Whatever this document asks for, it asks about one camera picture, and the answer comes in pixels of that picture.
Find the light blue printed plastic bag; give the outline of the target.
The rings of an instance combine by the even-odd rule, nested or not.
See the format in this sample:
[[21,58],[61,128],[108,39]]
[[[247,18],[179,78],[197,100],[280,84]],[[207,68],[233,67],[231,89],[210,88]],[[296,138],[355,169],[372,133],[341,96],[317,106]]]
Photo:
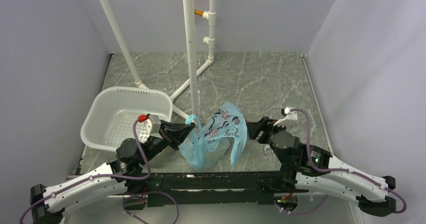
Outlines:
[[225,102],[216,110],[205,126],[190,115],[185,126],[194,125],[179,152],[196,171],[205,170],[218,162],[229,148],[230,165],[236,166],[248,139],[248,128],[243,112],[232,102]]

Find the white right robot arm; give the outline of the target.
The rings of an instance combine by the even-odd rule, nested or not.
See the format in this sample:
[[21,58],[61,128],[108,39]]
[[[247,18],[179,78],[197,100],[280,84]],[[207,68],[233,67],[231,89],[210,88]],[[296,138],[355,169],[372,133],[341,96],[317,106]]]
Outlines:
[[287,115],[274,120],[263,117],[247,122],[248,136],[268,145],[281,167],[273,185],[261,181],[274,191],[314,191],[354,203],[364,213],[384,217],[396,213],[396,200],[389,196],[395,188],[392,176],[375,177],[344,163],[329,151],[308,146],[286,131],[296,117]]

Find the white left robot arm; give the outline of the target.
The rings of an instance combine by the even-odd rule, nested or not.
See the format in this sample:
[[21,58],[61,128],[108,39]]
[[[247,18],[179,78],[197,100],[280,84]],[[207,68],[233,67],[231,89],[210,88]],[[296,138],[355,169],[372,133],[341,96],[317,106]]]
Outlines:
[[140,115],[133,123],[133,138],[125,139],[111,161],[94,170],[54,186],[35,185],[30,190],[33,223],[61,223],[66,212],[83,207],[97,198],[140,193],[151,177],[150,160],[168,147],[178,150],[196,124],[170,123],[156,115]]

